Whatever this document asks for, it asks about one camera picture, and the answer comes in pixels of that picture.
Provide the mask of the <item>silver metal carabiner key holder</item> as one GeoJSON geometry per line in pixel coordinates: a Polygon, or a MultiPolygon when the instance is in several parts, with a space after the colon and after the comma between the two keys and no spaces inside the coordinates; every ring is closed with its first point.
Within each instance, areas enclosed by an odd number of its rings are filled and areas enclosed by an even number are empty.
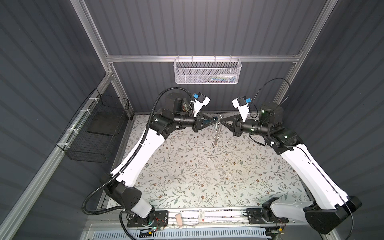
{"type": "Polygon", "coordinates": [[[220,122],[220,120],[224,117],[224,115],[219,115],[217,117],[217,121],[215,123],[215,129],[216,129],[216,132],[215,132],[215,136],[214,136],[214,140],[212,142],[212,147],[215,148],[218,144],[218,141],[219,141],[219,137],[220,137],[220,134],[221,134],[221,131],[222,131],[222,124],[220,122]]]}

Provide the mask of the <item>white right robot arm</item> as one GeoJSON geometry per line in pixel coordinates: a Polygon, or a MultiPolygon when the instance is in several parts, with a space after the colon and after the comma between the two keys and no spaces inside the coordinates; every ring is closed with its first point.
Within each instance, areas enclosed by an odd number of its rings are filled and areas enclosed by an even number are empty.
{"type": "Polygon", "coordinates": [[[257,120],[250,116],[250,98],[232,101],[239,114],[221,119],[234,136],[258,135],[297,173],[313,199],[307,202],[281,200],[272,197],[264,202],[259,217],[266,223],[286,218],[308,223],[318,233],[326,235],[362,206],[356,196],[349,196],[321,168],[308,148],[292,129],[283,126],[284,110],[276,103],[262,104],[257,120]]]}

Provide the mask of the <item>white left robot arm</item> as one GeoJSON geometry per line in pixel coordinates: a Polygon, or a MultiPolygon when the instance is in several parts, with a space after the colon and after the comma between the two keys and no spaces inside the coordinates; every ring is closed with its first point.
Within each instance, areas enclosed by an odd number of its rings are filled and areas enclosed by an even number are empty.
{"type": "Polygon", "coordinates": [[[170,93],[166,96],[163,107],[155,107],[140,140],[111,172],[113,181],[105,187],[106,194],[119,203],[124,211],[135,214],[147,223],[153,220],[155,208],[134,187],[137,178],[151,156],[172,132],[190,127],[196,133],[217,121],[200,112],[210,101],[202,93],[192,94],[189,101],[181,94],[170,93]]]}

